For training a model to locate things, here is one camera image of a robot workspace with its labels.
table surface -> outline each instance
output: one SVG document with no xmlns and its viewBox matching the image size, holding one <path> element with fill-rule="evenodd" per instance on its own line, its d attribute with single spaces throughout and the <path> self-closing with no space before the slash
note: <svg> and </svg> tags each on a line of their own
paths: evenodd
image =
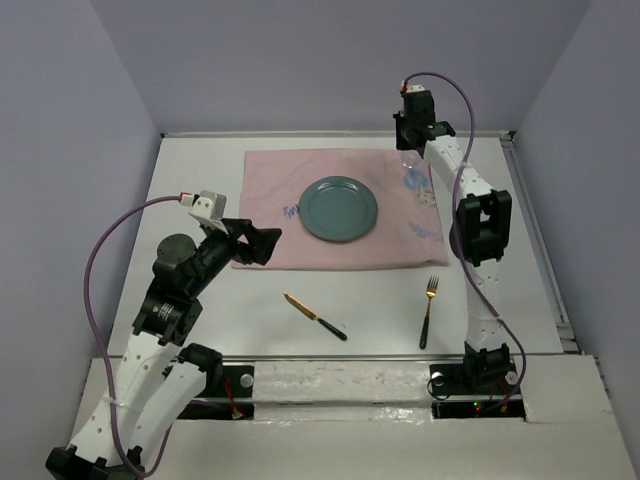
<svg viewBox="0 0 640 480">
<path fill-rule="evenodd" d="M 461 138 L 462 147 L 467 139 Z M 393 137 L 165 138 L 148 198 L 210 190 L 227 196 L 226 217 L 238 215 L 247 150 L 394 148 Z M 479 138 L 471 162 L 497 189 L 515 192 L 497 138 Z M 450 195 L 433 184 L 443 230 L 451 224 Z M 560 353 L 559 314 L 547 295 L 523 210 L 513 196 L 510 243 L 501 261 L 499 309 L 530 353 Z M 111 355 L 126 349 L 131 324 L 152 279 L 158 243 L 182 232 L 202 232 L 184 207 L 164 204 L 143 213 L 114 329 Z M 367 272 L 254 271 L 226 268 L 201 294 L 204 311 L 190 340 L 241 357 L 333 357 L 461 354 L 467 330 L 462 269 L 449 249 L 449 266 Z M 427 349 L 418 347 L 426 307 L 424 289 L 440 277 Z M 349 335 L 341 342 L 304 319 L 282 297 L 289 291 Z"/>
<path fill-rule="evenodd" d="M 258 362 L 256 419 L 175 422 L 154 478 L 635 478 L 593 358 L 531 356 L 526 422 L 432 420 L 427 371 L 424 362 Z M 74 432 L 105 386 L 94 360 Z"/>
</svg>

wall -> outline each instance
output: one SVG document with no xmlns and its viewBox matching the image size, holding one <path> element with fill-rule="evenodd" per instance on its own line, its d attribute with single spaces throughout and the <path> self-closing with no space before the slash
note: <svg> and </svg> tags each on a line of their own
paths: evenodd
<svg viewBox="0 0 640 480">
<path fill-rule="evenodd" d="M 571 323 L 640 472 L 640 2 L 595 0 L 516 147 Z"/>
<path fill-rule="evenodd" d="M 404 76 L 462 82 L 513 129 L 587 0 L 92 0 L 161 131 L 392 130 Z M 457 94 L 431 80 L 458 128 Z"/>
<path fill-rule="evenodd" d="M 89 358 L 84 262 L 143 200 L 157 129 L 89 2 L 5 2 L 0 14 L 0 465 L 50 478 L 69 440 Z M 108 242 L 93 296 L 105 333 L 137 225 Z"/>
</svg>

fork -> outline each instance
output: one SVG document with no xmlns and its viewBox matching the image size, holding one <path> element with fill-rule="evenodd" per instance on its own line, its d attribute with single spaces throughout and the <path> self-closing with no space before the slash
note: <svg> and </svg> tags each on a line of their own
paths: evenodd
<svg viewBox="0 0 640 480">
<path fill-rule="evenodd" d="M 438 277 L 432 275 L 427 284 L 427 313 L 424 316 L 424 323 L 422 324 L 422 334 L 420 335 L 420 350 L 427 348 L 427 335 L 429 334 L 429 312 L 431 310 L 431 300 L 436 297 L 436 291 L 438 290 Z"/>
</svg>

pink cloth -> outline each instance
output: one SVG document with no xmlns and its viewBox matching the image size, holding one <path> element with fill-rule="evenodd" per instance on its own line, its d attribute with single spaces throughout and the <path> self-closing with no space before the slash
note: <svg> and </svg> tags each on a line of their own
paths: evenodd
<svg viewBox="0 0 640 480">
<path fill-rule="evenodd" d="M 350 243 L 314 237 L 297 204 L 305 189 L 328 176 L 355 178 L 378 203 L 376 224 Z M 448 263 L 429 166 L 408 176 L 395 150 L 282 150 L 247 152 L 240 218 L 282 237 L 266 267 L 273 270 L 382 270 Z"/>
</svg>

green plate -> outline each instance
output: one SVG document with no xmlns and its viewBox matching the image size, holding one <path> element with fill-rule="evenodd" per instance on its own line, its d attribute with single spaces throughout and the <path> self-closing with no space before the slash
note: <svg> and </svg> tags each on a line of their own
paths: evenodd
<svg viewBox="0 0 640 480">
<path fill-rule="evenodd" d="M 373 228 L 378 216 L 371 190 L 349 177 L 326 177 L 309 185 L 298 206 L 307 230 L 330 242 L 360 238 Z"/>
</svg>

